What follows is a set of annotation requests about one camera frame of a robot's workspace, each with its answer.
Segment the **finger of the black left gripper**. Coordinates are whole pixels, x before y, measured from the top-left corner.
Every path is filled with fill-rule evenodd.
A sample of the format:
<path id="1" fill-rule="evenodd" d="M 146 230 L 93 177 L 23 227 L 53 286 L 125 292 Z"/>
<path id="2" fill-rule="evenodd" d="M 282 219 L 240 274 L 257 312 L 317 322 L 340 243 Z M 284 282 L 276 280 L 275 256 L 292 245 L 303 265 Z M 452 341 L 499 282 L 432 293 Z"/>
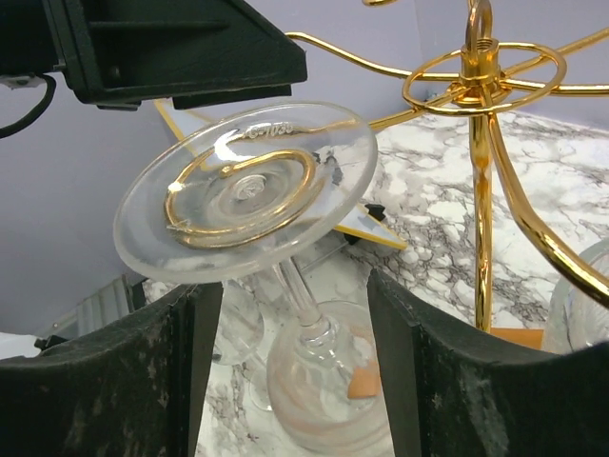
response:
<path id="1" fill-rule="evenodd" d="M 305 51 L 246 1 L 46 1 L 59 69 L 83 104 L 190 109 L 287 96 Z"/>

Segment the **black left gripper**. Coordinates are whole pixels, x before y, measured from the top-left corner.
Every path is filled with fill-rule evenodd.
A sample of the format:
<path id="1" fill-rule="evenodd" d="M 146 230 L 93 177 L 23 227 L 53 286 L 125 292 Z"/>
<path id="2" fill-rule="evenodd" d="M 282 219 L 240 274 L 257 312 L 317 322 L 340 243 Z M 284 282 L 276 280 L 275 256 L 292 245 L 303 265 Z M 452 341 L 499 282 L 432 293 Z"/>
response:
<path id="1" fill-rule="evenodd" d="M 64 1 L 1 3 L 1 84 L 9 89 L 56 88 L 53 72 L 65 67 L 59 29 Z"/>

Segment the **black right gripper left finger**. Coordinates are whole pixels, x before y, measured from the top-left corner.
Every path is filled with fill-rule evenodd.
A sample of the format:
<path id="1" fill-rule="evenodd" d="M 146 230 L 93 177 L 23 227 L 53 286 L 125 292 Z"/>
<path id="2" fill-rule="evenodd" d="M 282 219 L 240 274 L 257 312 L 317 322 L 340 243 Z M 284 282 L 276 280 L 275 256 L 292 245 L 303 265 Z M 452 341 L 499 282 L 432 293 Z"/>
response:
<path id="1" fill-rule="evenodd" d="M 103 328 L 1 363 L 4 456 L 192 456 L 223 296 L 179 286 Z"/>

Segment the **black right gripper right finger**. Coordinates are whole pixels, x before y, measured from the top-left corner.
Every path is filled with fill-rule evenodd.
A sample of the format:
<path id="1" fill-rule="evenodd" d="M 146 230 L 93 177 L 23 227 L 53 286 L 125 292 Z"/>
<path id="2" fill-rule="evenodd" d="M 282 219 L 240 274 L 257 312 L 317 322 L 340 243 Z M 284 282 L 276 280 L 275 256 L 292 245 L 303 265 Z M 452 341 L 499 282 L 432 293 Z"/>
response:
<path id="1" fill-rule="evenodd" d="M 556 355 L 478 330 L 372 270 L 367 297 L 399 456 L 604 456 L 608 347 Z"/>

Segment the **clear stemmed wine glass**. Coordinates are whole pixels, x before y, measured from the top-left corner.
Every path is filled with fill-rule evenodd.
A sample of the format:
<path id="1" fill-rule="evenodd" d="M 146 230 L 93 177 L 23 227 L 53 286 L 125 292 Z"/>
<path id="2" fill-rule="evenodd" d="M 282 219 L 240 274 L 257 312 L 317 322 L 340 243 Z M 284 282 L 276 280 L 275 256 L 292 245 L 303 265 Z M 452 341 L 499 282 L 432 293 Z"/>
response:
<path id="1" fill-rule="evenodd" d="M 222 283 L 223 296 L 212 360 L 223 366 L 246 363 L 252 370 L 249 395 L 261 410 L 270 412 L 266 363 L 259 354 L 265 322 L 255 296 L 235 280 Z"/>

